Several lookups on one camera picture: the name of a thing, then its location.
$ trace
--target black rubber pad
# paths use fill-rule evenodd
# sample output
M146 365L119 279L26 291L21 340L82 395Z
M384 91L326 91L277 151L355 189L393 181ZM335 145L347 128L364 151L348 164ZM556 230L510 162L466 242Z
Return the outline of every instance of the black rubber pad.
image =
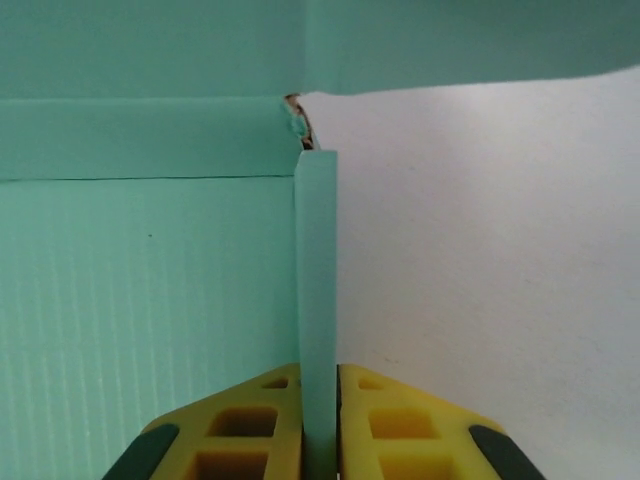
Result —
M502 480L545 480L507 435L482 425L473 425L469 433Z
M102 480L150 480L179 431L165 423L138 435Z

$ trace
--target white background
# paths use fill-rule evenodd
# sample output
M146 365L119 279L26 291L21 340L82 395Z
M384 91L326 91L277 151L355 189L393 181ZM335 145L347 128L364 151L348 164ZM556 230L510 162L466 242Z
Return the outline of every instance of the white background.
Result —
M640 478L640 69L303 99L340 153L339 349Z

